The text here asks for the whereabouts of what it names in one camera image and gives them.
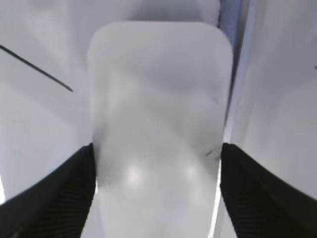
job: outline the white surface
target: white surface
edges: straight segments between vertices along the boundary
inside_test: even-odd
[[[206,238],[229,41],[201,23],[116,23],[88,62],[105,237]]]
[[[16,121],[10,122],[10,131],[7,130],[5,137],[0,138],[0,177],[5,179],[2,181],[4,186],[10,187],[4,191],[6,198],[22,192],[53,167],[68,159],[69,154],[77,150],[77,147],[91,142],[86,54],[95,31],[111,22],[133,19],[203,21],[216,26],[219,8],[219,0],[0,0],[0,44],[74,90],[71,103],[66,102],[64,97],[60,100],[60,94],[50,86],[43,91],[29,87],[26,92],[26,85],[22,84],[17,90],[20,83],[30,82],[31,85],[32,81],[29,79],[33,78],[32,73],[20,73],[20,67],[14,71],[15,85],[11,85],[6,77],[0,79],[1,82],[6,80],[2,91],[6,91],[9,98],[15,98],[16,111],[21,106],[19,101],[23,101],[24,97],[32,98],[26,103],[26,108],[30,108],[26,110],[27,114],[23,114],[23,111],[19,113],[21,120],[26,116],[29,118],[28,123],[32,125],[32,130],[21,137],[23,149],[18,145],[11,145],[14,139],[8,139],[8,135],[14,135],[13,138],[20,136],[14,130],[13,123]],[[1,70],[2,73],[11,74],[6,67]],[[49,79],[41,75],[38,77],[39,82],[50,85]],[[0,118],[3,115],[4,111],[0,111]],[[11,117],[17,118],[15,115],[18,114],[11,114]],[[10,121],[8,116],[3,118],[5,123]],[[39,144],[31,133],[35,128],[41,134],[37,134]],[[12,155],[8,156],[7,150],[12,151],[15,156],[12,165],[22,164],[24,171],[22,168],[11,168]],[[93,206],[98,207],[96,200]],[[82,237],[103,237],[99,225],[98,214],[90,213]]]
[[[39,92],[36,87],[30,87],[27,89],[27,94],[40,95],[49,92],[50,96],[47,98],[33,97],[34,103],[42,105],[44,110],[48,110],[54,115],[57,114],[57,117],[61,114],[62,117],[66,117],[67,123],[76,127],[75,130],[78,134],[76,141],[72,141],[70,144],[78,143],[81,146],[92,140],[89,123],[87,90],[89,81],[86,53],[89,41],[95,31],[111,22],[129,19],[193,20],[217,25],[219,8],[218,0],[90,0],[89,2],[85,0],[0,0],[0,45],[11,49],[74,90],[71,99],[71,113],[68,113],[68,103],[64,105],[63,102],[56,107],[48,106],[56,104],[56,100],[59,101],[60,95],[54,89],[47,88],[45,92]],[[16,85],[20,82],[31,84],[30,76],[19,74],[19,69],[15,70]],[[2,68],[2,72],[11,73],[7,72],[5,67]],[[41,79],[44,82],[49,80],[44,76]],[[19,89],[20,93],[26,93],[24,86],[20,86]],[[37,119],[34,119],[32,123],[36,125]],[[48,122],[46,124],[47,127],[54,127],[54,125]],[[35,141],[28,136],[25,139],[23,146],[30,149],[26,151],[16,148],[15,150],[19,151],[19,154],[31,157]],[[7,138],[4,139],[3,143],[8,146]],[[65,148],[65,154],[69,150],[73,150],[72,145]],[[42,155],[45,156],[41,158],[40,163],[44,163],[45,158],[52,156],[51,153],[44,153],[44,151],[45,149],[43,149]],[[2,161],[9,161],[9,158],[2,157]],[[22,161],[23,158],[16,158],[17,162],[20,160]],[[30,165],[32,165],[31,168],[26,168],[28,171],[33,171],[35,174],[44,173],[42,167],[34,167],[33,163]],[[34,182],[33,179],[21,183],[31,184],[32,182]],[[24,186],[11,189],[17,193],[19,188],[22,189]]]
[[[6,199],[81,146],[75,115],[70,92],[0,51],[0,176]]]
[[[259,1],[231,142],[317,199],[317,2]]]

